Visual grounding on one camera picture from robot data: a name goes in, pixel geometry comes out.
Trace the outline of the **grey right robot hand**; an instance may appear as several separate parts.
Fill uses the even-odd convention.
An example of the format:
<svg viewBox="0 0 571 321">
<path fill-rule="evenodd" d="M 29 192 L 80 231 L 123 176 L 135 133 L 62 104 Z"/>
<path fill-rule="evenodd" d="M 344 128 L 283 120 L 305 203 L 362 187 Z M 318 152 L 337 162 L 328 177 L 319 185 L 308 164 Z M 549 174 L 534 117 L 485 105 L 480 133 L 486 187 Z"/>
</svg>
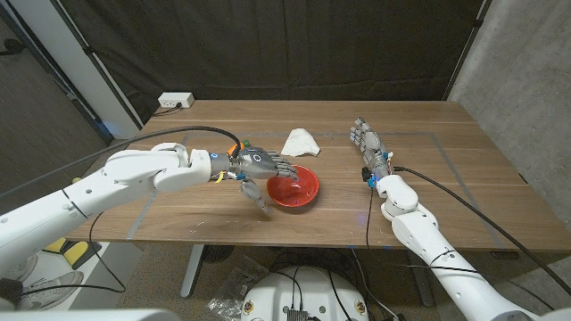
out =
<svg viewBox="0 0 571 321">
<path fill-rule="evenodd" d="M 358 117 L 354 121 L 350 139 L 362 152 L 365 165 L 376 180 L 392 174 L 389 164 L 391 154 L 377 132 L 363 118 Z"/>
</svg>

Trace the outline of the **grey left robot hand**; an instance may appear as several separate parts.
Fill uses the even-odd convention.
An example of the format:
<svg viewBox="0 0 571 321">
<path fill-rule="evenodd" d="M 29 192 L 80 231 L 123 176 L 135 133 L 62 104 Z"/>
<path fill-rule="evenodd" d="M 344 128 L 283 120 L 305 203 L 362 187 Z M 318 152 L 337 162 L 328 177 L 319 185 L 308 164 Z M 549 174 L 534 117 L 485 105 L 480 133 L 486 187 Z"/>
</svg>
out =
<svg viewBox="0 0 571 321">
<path fill-rule="evenodd" d="M 254 179 L 287 177 L 296 179 L 298 170 L 277 151 L 264 151 L 260 147 L 245 147 L 236 157 L 211 153 L 211 180 L 233 179 L 240 182 L 242 194 L 264 212 L 269 211 L 260 188 Z"/>
</svg>

